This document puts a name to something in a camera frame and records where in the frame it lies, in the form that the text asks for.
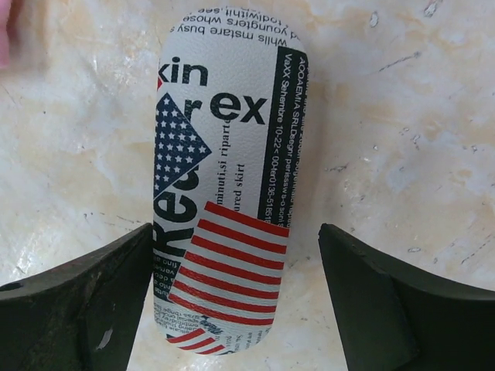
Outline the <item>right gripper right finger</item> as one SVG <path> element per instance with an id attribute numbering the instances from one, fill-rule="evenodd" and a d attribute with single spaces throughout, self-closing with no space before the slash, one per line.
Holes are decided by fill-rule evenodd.
<path id="1" fill-rule="evenodd" d="M 494 293 L 431 274 L 331 224 L 319 249 L 350 370 L 492 370 Z"/>

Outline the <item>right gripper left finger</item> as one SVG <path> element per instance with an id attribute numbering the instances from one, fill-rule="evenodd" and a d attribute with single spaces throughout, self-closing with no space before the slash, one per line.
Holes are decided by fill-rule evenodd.
<path id="1" fill-rule="evenodd" d="M 1 287 L 3 370 L 125 370 L 152 276 L 152 226 Z"/>

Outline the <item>flag print glasses case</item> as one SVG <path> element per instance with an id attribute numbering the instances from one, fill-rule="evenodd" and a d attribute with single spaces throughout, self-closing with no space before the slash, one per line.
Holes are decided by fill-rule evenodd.
<path id="1" fill-rule="evenodd" d="M 306 114 L 298 36 L 258 10 L 192 12 L 159 60 L 154 315 L 178 349 L 222 356 L 275 320 Z"/>

